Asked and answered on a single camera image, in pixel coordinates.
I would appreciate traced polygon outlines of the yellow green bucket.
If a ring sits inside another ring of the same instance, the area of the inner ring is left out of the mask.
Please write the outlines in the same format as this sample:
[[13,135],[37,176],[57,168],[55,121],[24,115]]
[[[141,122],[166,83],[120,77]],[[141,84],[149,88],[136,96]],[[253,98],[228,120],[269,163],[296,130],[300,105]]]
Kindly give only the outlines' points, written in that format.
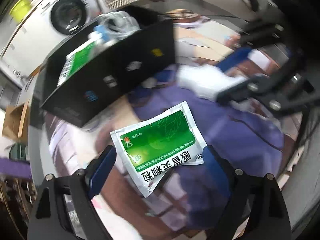
[[19,0],[10,10],[9,15],[16,23],[20,23],[31,10],[30,0]]

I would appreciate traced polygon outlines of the open cardboard box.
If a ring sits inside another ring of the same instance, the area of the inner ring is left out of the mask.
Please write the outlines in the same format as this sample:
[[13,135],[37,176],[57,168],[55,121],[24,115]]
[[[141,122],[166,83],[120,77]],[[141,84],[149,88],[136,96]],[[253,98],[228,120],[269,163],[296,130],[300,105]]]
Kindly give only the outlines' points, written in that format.
[[28,144],[29,101],[9,105],[5,111],[2,135],[13,141]]

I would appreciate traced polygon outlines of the purple rolled mat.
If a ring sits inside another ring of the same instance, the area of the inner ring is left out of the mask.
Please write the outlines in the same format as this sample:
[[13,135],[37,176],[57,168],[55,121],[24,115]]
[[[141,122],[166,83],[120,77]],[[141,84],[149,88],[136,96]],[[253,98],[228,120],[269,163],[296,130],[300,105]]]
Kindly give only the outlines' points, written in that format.
[[31,179],[30,165],[23,161],[1,158],[0,173],[1,175],[11,176],[14,178]]

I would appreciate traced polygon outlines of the white foam sheet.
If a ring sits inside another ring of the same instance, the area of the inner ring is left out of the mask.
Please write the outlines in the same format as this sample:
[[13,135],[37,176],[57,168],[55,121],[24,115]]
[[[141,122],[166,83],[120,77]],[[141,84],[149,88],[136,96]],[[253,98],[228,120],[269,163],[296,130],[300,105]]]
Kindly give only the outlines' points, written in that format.
[[215,101],[217,95],[247,78],[228,76],[220,68],[205,64],[199,67],[182,65],[176,73],[178,87],[191,90],[198,98]]

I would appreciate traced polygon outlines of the green medicine sachet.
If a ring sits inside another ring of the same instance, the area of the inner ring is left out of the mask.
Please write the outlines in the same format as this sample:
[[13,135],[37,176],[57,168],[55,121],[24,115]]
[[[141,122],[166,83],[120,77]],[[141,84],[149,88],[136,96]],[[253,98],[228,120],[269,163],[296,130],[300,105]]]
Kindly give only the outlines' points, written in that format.
[[71,75],[82,68],[96,54],[97,40],[90,39],[66,56],[57,87],[62,85]]
[[186,101],[110,133],[116,153],[144,197],[176,166],[201,165],[206,142]]

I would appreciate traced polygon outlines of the anime printed table mat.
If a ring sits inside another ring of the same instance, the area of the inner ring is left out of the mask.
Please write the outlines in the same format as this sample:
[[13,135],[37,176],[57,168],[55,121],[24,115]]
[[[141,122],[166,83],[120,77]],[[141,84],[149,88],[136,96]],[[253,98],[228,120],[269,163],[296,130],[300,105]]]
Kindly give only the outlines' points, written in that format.
[[199,98],[177,84],[174,22],[155,11],[123,10],[139,27],[113,45],[99,43],[96,22],[47,58],[42,108],[59,120],[49,152],[60,176],[98,157],[101,131],[111,156],[99,167],[97,207],[114,239],[167,239],[174,231],[217,224],[229,191],[210,172],[203,151],[212,145],[233,167],[252,176],[277,172],[284,136],[268,119]]

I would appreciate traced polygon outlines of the adidas white socks bag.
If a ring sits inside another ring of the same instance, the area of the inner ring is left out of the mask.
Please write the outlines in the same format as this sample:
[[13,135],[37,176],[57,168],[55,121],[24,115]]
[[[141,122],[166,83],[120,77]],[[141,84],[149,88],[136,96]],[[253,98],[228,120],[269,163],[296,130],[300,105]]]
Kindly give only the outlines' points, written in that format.
[[98,25],[88,35],[88,39],[120,41],[140,30],[137,20],[124,11],[113,11],[97,17]]

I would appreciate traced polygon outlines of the white washing machine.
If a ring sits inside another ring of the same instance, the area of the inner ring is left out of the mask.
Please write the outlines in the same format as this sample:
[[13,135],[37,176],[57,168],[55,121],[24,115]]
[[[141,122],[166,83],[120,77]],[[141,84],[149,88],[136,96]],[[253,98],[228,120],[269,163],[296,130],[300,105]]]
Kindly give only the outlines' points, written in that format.
[[43,59],[67,36],[94,19],[96,0],[42,0],[14,32],[1,57],[6,61]]

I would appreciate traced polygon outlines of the dark green box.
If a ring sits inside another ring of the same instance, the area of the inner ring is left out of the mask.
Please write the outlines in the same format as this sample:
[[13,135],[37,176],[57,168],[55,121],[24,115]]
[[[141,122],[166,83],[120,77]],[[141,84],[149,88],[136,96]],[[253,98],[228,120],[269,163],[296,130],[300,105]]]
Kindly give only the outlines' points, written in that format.
[[9,151],[9,158],[15,161],[29,161],[28,146],[20,142],[13,144]]

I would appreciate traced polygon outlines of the black storage box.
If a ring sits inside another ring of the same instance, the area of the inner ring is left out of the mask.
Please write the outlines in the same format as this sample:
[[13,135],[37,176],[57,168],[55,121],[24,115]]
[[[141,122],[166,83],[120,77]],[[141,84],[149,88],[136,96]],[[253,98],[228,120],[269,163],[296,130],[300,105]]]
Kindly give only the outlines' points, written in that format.
[[140,30],[99,52],[62,85],[58,85],[66,56],[82,45],[97,26],[89,22],[48,55],[44,63],[41,108],[77,127],[146,79],[175,63],[173,21],[169,16],[128,5]]

